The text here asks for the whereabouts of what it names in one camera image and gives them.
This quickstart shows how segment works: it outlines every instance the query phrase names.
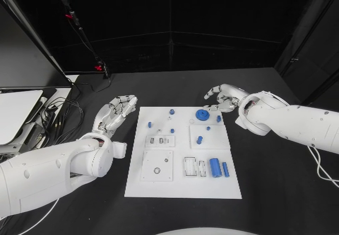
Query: small blue part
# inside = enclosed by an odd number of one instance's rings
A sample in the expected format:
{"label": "small blue part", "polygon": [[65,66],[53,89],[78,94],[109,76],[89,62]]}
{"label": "small blue part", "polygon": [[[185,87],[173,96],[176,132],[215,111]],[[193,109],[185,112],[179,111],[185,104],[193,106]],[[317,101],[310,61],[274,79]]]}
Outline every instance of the small blue part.
{"label": "small blue part", "polygon": [[222,167],[223,167],[223,174],[225,174],[225,177],[229,177],[228,165],[226,165],[226,163],[222,163]]}
{"label": "small blue part", "polygon": [[203,137],[199,136],[199,137],[197,137],[197,140],[196,140],[196,144],[202,144],[202,141],[203,141]]}
{"label": "small blue part", "polygon": [[209,119],[209,112],[203,109],[199,109],[196,111],[196,118],[200,120],[200,121],[206,121]]}
{"label": "small blue part", "polygon": [[209,166],[213,178],[219,178],[222,176],[222,173],[221,173],[221,164],[218,158],[209,159]]}

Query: black tabletop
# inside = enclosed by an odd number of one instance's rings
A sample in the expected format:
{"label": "black tabletop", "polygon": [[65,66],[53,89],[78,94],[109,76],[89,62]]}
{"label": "black tabletop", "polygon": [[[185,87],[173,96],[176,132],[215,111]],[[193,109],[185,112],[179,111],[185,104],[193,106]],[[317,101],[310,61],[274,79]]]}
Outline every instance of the black tabletop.
{"label": "black tabletop", "polygon": [[[105,86],[102,75],[82,75],[79,82]],[[115,74],[109,88],[94,93],[86,85],[79,105],[88,133],[97,112],[120,95],[134,94],[140,106],[203,106],[208,90],[221,84],[249,93],[270,91],[290,104],[298,101],[273,68]],[[138,108],[117,129],[112,141],[128,144],[124,159],[114,159],[108,174],[60,198],[42,223],[26,233],[49,235],[156,235],[192,227],[218,227],[261,235],[339,234],[339,189],[317,178],[307,147],[273,132],[254,135],[236,124],[238,112],[222,114],[242,199],[125,198]],[[66,123],[78,123],[78,110]],[[323,161],[337,158],[320,151]],[[52,204],[13,216],[3,234],[16,235],[43,217]]]}

